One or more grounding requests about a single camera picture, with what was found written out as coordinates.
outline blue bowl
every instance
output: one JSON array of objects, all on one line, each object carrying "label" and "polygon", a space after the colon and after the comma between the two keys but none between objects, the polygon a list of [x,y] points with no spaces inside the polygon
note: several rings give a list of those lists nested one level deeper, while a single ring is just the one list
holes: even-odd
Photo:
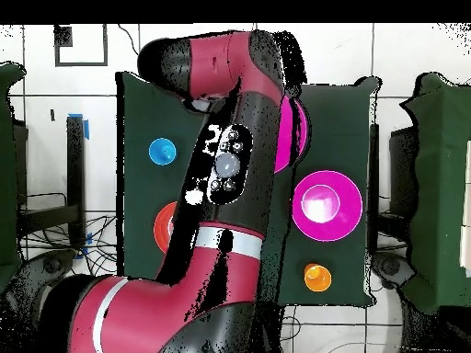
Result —
[{"label": "blue bowl", "polygon": [[177,148],[167,138],[158,138],[149,146],[149,157],[157,165],[168,165],[177,158]]}]

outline pink bowl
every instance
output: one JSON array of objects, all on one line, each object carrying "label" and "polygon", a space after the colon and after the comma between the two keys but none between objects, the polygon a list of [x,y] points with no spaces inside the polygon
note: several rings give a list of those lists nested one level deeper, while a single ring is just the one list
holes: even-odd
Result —
[{"label": "pink bowl", "polygon": [[318,171],[296,186],[293,221],[316,241],[337,241],[350,234],[362,217],[362,196],[357,186],[335,171]]},{"label": "pink bowl", "polygon": [[[304,109],[297,100],[296,106],[301,114],[301,137],[299,140],[299,154],[303,152],[307,138],[307,120]],[[278,133],[278,147],[276,151],[275,173],[280,172],[290,163],[291,144],[293,136],[293,111],[291,110],[290,100],[284,97],[281,102],[280,131]]]}]

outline red robot arm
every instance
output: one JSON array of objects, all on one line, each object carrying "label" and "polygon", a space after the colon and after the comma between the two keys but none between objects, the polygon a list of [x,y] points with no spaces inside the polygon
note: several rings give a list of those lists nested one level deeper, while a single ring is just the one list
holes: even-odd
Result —
[{"label": "red robot arm", "polygon": [[[284,93],[278,47],[259,30],[156,40],[138,66],[143,79],[180,97],[228,99],[207,167],[204,202],[215,212],[184,243],[175,238],[187,218],[179,205],[157,281],[81,275],[59,283],[44,305],[41,340],[62,353],[246,353]],[[234,142],[240,153],[221,152],[223,143],[233,151]],[[232,176],[221,173],[221,154],[236,160]],[[197,163],[189,170],[200,169]],[[176,264],[184,265],[179,272]]]}]

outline green panel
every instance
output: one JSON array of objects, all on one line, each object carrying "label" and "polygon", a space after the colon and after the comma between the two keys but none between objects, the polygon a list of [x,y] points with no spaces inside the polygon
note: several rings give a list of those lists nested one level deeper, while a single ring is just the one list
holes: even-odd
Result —
[{"label": "green panel", "polygon": [[[155,216],[178,198],[204,116],[188,112],[173,95],[131,74],[123,74],[123,81],[125,273],[136,278],[153,278],[163,257],[153,237]],[[376,87],[374,78],[364,80],[359,86],[304,86],[302,102],[313,123],[313,142],[296,168],[297,181],[319,169],[339,170],[355,181],[365,199],[368,114],[370,94]],[[149,144],[159,137],[167,137],[177,146],[178,159],[169,166],[154,165],[149,159]],[[292,175],[293,170],[287,168],[275,177],[268,237],[262,248],[259,296],[264,301],[277,299],[283,237],[291,225]],[[286,248],[280,302],[371,304],[372,300],[363,292],[364,219],[339,243],[315,243],[294,229],[291,228]],[[298,269],[304,268],[306,259],[313,259],[303,253],[318,253],[316,259],[327,264],[333,273],[335,281],[328,293],[313,294],[303,288],[303,270],[300,283]]]},{"label": "green panel", "polygon": [[21,264],[17,252],[17,157],[12,114],[6,95],[10,86],[21,80],[24,75],[24,70],[15,63],[0,64],[0,293]]},{"label": "green panel", "polygon": [[426,74],[419,95],[406,106],[419,125],[419,206],[411,223],[411,261],[418,274],[403,291],[424,313],[442,305],[470,306],[471,279],[459,256],[471,90]]},{"label": "green panel", "polygon": [[[282,264],[280,304],[366,306],[364,293],[365,208],[373,77],[357,86],[306,85],[301,100],[312,126],[310,148],[296,167],[294,184],[318,170],[336,170],[349,177],[362,194],[363,215],[356,229],[342,240],[321,243],[303,235],[291,223]],[[312,292],[304,284],[304,268],[316,262],[332,274],[325,292]]]},{"label": "green panel", "polygon": [[[124,83],[124,272],[153,279],[163,253],[154,239],[157,213],[178,200],[204,115],[183,108],[175,96],[123,73]],[[170,165],[154,164],[149,146],[168,138],[177,147]]]}]

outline orange bowl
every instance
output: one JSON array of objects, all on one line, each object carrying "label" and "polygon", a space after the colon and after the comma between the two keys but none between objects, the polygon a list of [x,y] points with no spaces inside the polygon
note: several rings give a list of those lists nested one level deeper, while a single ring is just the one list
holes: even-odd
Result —
[{"label": "orange bowl", "polygon": [[322,292],[332,284],[332,276],[327,268],[318,264],[308,264],[304,269],[304,283],[314,292]]}]

